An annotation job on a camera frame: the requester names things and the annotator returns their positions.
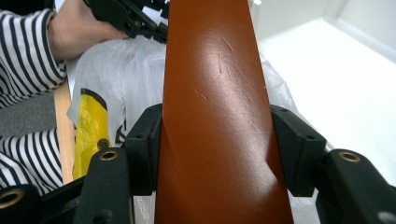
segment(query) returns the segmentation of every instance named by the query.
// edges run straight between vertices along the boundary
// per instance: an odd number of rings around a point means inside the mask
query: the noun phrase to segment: white plastic bag
[[[77,124],[81,89],[98,93],[106,101],[111,144],[119,146],[143,111],[163,100],[165,51],[165,45],[142,36],[87,50],[76,67],[68,117]]]
[[[274,70],[263,55],[260,55],[260,60],[262,61],[262,71],[264,72],[265,86],[270,104],[287,108],[297,115],[297,107],[286,81]]]

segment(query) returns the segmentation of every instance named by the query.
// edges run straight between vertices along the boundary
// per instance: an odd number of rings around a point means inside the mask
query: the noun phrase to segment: screw hole
[[[310,140],[315,140],[315,139],[317,139],[314,135],[307,135],[306,138],[307,138],[307,139],[310,139]]]
[[[0,209],[7,208],[17,203],[24,196],[23,189],[11,189],[0,195]]]
[[[107,151],[104,152],[101,156],[100,156],[100,160],[101,161],[111,161],[116,159],[119,156],[119,153],[117,151]]]
[[[352,161],[352,162],[360,162],[361,161],[361,158],[358,155],[351,153],[351,152],[342,151],[342,152],[338,153],[338,155],[345,161]]]

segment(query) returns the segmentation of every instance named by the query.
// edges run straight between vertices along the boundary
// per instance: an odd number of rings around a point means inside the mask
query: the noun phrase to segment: white wall
[[[328,21],[396,63],[396,1],[336,0]]]
[[[323,17],[331,0],[262,0],[257,39]]]

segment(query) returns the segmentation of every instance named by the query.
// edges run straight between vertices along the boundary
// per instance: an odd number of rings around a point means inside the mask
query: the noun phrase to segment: leather
[[[172,0],[156,223],[292,223],[247,0]]]

